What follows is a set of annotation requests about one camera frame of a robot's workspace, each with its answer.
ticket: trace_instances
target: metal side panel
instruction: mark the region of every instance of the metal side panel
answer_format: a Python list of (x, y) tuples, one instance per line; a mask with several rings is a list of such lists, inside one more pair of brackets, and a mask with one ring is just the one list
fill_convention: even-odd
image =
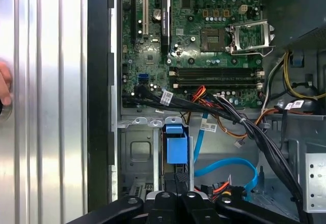
[(13, 75), (0, 122), (1, 223), (87, 212), (86, 31), (87, 0), (0, 0), (0, 57)]

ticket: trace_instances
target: hand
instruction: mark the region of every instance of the hand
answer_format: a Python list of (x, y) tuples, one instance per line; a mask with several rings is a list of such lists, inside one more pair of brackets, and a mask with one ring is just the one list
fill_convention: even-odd
[(3, 105), (11, 104), (10, 97), (10, 85), (12, 77), (7, 65), (4, 62), (0, 62), (0, 100)]

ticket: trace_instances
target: sata port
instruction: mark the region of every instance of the sata port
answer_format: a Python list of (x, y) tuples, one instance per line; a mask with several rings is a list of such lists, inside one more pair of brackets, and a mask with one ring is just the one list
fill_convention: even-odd
[(146, 84), (149, 81), (149, 75), (148, 74), (139, 74), (138, 75), (138, 82), (140, 84)]

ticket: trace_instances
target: blue drive bay latch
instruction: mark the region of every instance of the blue drive bay latch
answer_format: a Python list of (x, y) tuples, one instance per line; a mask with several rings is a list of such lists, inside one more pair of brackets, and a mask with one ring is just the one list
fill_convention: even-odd
[(188, 136), (182, 125), (166, 125), (168, 164), (188, 163)]

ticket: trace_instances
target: expansion slot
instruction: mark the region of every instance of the expansion slot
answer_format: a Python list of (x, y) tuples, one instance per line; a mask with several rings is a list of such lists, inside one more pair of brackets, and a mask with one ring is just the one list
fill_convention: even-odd
[(161, 51), (168, 53), (170, 47), (170, 7), (171, 0), (161, 0)]
[(136, 9), (136, 0), (130, 0), (130, 38), (131, 43), (135, 45), (136, 36), (137, 36), (137, 9)]
[(148, 28), (149, 28), (149, 0), (143, 0), (143, 35), (148, 35)]

